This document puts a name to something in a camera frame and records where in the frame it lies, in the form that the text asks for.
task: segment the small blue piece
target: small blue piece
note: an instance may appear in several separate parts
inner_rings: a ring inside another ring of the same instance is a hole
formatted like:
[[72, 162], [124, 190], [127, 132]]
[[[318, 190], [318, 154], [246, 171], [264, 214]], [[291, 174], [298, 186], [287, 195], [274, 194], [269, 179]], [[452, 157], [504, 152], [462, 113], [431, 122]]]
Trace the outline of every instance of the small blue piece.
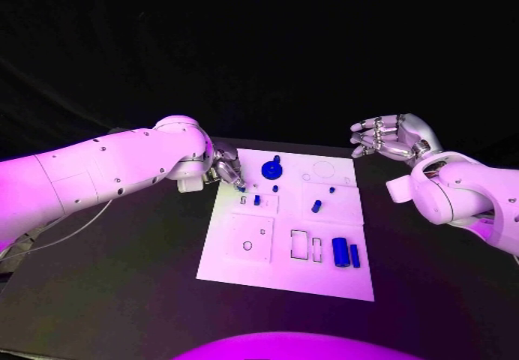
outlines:
[[274, 156], [272, 161], [266, 161], [261, 167], [261, 174], [265, 179], [275, 180], [284, 173], [284, 168], [279, 165], [279, 156]]
[[346, 268], [349, 266], [349, 245], [346, 238], [331, 239], [334, 266]]
[[360, 268], [359, 250], [356, 245], [349, 245], [349, 251], [351, 252], [351, 264], [353, 268]]
[[318, 212], [318, 209], [321, 208], [321, 200], [315, 200], [315, 202], [313, 203], [313, 207], [311, 207], [311, 212]]

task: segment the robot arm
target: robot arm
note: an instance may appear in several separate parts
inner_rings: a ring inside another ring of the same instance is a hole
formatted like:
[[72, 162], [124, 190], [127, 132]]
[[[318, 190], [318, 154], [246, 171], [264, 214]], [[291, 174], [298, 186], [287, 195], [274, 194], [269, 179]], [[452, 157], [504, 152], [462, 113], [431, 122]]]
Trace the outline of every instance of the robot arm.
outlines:
[[186, 116], [1, 162], [0, 251], [30, 229], [164, 178], [180, 192], [202, 190], [203, 180], [245, 189], [236, 150]]
[[432, 224], [467, 229], [519, 255], [519, 171], [490, 168], [444, 152], [429, 126], [412, 114], [364, 120], [351, 131], [351, 143], [360, 144], [354, 158], [379, 152], [412, 167], [409, 175], [386, 183], [395, 203], [412, 200]]

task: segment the white board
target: white board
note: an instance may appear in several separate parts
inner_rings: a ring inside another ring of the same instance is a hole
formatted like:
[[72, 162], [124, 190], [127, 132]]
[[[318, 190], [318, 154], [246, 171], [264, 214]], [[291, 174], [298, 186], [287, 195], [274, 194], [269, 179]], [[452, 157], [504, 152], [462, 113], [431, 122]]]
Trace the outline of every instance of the white board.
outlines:
[[[262, 164], [275, 155], [282, 175], [266, 180]], [[239, 149], [239, 162], [246, 191], [219, 185], [196, 278], [372, 302], [353, 161]], [[259, 205], [253, 205], [256, 195]], [[315, 200], [321, 200], [317, 213], [311, 212]], [[337, 237], [357, 246], [360, 268], [336, 267], [331, 239]]]

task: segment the black curtain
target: black curtain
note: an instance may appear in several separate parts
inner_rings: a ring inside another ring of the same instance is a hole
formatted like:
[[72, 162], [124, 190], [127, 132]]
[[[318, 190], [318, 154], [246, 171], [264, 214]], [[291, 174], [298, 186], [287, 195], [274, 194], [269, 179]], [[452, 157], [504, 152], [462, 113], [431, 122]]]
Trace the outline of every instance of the black curtain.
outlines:
[[519, 158], [511, 8], [18, 0], [0, 29], [3, 158], [171, 114], [212, 136], [350, 147], [349, 126], [396, 113], [445, 149]]

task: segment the table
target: table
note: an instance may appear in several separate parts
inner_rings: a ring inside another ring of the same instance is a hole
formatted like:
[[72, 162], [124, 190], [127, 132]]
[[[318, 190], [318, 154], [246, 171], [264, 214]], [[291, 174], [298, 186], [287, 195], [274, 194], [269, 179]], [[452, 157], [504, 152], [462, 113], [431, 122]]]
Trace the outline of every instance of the table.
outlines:
[[[349, 157], [351, 149], [239, 139], [236, 147]], [[0, 296], [0, 349], [63, 359], [168, 359], [252, 332], [311, 332], [425, 359], [516, 359], [519, 268], [467, 231], [395, 204], [385, 182], [409, 169], [354, 162], [375, 302], [196, 279], [217, 184], [167, 179], [116, 199], [73, 238], [31, 253]], [[102, 205], [36, 240], [52, 242]]]

